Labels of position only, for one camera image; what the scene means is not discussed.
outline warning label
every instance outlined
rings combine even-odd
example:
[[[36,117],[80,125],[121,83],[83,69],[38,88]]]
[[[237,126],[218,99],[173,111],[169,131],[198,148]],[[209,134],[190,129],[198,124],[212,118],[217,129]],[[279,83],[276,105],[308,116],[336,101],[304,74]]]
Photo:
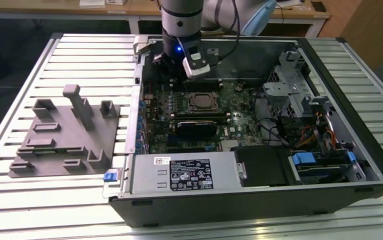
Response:
[[[173,191],[213,189],[209,159],[170,161]]]

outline blue tab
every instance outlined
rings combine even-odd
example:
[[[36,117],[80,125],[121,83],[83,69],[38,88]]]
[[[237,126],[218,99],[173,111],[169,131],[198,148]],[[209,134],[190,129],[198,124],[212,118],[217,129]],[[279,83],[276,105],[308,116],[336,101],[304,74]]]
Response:
[[[103,181],[106,183],[109,182],[117,182],[117,173],[115,172],[106,172],[105,175],[103,175]]]
[[[299,159],[299,156],[297,156],[297,155],[293,155],[293,156],[292,156],[292,161],[293,161],[293,164],[295,164],[295,165],[299,165],[299,164],[300,164],[300,159]]]
[[[352,151],[347,152],[347,156],[350,157],[350,160],[351,160],[352,162],[356,161],[356,156],[355,156],[355,154],[354,154]]]
[[[295,165],[316,163],[315,156],[311,152],[299,152],[292,156]]]

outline motherboard chip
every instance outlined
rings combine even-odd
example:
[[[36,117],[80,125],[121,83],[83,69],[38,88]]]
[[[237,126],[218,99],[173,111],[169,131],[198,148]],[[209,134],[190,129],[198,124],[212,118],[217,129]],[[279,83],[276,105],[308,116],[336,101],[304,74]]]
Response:
[[[213,92],[189,94],[189,110],[198,112],[218,112],[218,96]]]

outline table leg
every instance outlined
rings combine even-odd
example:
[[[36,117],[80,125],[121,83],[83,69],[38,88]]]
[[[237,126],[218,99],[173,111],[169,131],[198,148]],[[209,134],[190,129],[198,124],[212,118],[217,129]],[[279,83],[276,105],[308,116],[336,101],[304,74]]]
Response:
[[[130,34],[139,34],[139,16],[127,16]]]
[[[320,33],[320,30],[323,29],[323,26],[325,24],[325,19],[315,19],[313,24],[309,27],[309,30],[307,31],[305,37],[307,38],[317,38],[317,35]]]

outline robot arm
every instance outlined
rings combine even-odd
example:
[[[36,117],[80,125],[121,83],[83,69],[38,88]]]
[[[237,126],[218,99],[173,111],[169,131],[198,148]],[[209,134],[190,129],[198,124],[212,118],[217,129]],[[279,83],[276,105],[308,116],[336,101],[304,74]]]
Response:
[[[180,61],[189,79],[210,71],[205,50],[200,43],[204,0],[163,0],[163,52]]]
[[[206,50],[201,46],[201,29],[229,29],[237,17],[244,25],[238,29],[234,24],[233,30],[242,35],[256,36],[265,28],[276,8],[276,0],[240,0],[236,16],[233,2],[162,0],[163,54],[174,62],[182,62],[189,79],[198,79],[210,71]]]

